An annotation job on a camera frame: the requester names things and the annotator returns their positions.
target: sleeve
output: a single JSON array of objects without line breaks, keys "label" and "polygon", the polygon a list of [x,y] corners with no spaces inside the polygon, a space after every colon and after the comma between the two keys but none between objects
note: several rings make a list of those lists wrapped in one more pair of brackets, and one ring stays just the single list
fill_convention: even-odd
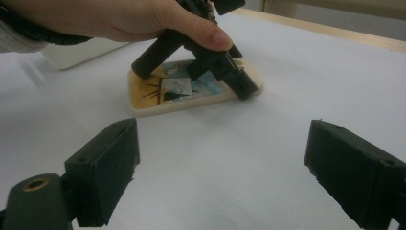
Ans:
[{"label": "sleeve", "polygon": [[47,44],[44,41],[29,39],[0,21],[0,53],[34,53],[45,48]]}]

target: black clamp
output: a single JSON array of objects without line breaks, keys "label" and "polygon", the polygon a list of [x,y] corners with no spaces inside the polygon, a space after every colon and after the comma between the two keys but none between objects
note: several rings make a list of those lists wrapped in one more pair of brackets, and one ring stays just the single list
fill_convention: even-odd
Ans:
[{"label": "black clamp", "polygon": [[80,227],[102,227],[139,163],[135,119],[114,123],[65,162],[62,177],[41,174],[15,185],[0,230],[72,230],[74,218]]},{"label": "black clamp", "polygon": [[[208,0],[177,0],[189,12],[216,24],[212,6]],[[245,4],[244,0],[222,1],[214,0],[217,12],[222,15],[239,8]],[[243,69],[239,69],[233,58],[241,58],[242,54],[233,46],[229,51],[216,52],[206,49],[190,38],[175,30],[165,30],[163,34],[131,65],[134,73],[146,79],[160,64],[172,55],[181,46],[190,50],[196,60],[187,68],[191,79],[196,80],[207,71],[211,71],[218,81],[224,81],[240,99],[249,98],[258,90],[258,87]]]},{"label": "black clamp", "polygon": [[335,124],[312,121],[304,163],[361,228],[406,227],[406,164]]}]

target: hand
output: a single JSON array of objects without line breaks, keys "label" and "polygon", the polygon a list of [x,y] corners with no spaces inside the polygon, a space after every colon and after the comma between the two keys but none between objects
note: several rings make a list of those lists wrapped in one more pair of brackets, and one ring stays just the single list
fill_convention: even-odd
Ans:
[{"label": "hand", "polygon": [[67,35],[142,41],[169,28],[211,50],[228,50],[233,45],[215,23],[186,11],[175,0],[0,1],[22,17]]}]

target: fingernail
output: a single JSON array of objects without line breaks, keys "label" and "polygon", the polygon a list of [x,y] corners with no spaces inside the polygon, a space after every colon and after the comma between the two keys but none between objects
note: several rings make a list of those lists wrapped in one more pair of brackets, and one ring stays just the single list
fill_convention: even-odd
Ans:
[{"label": "fingernail", "polygon": [[233,41],[224,32],[216,32],[212,36],[212,44],[221,50],[229,50],[233,46]]}]

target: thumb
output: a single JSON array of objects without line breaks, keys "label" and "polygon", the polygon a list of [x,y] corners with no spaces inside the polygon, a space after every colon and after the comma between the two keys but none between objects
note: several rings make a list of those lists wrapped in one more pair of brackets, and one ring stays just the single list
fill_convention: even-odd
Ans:
[{"label": "thumb", "polygon": [[199,45],[210,50],[226,51],[233,46],[232,39],[214,22],[194,15],[180,5],[179,7],[181,10],[172,11],[177,15],[171,18],[170,29],[188,36]]}]

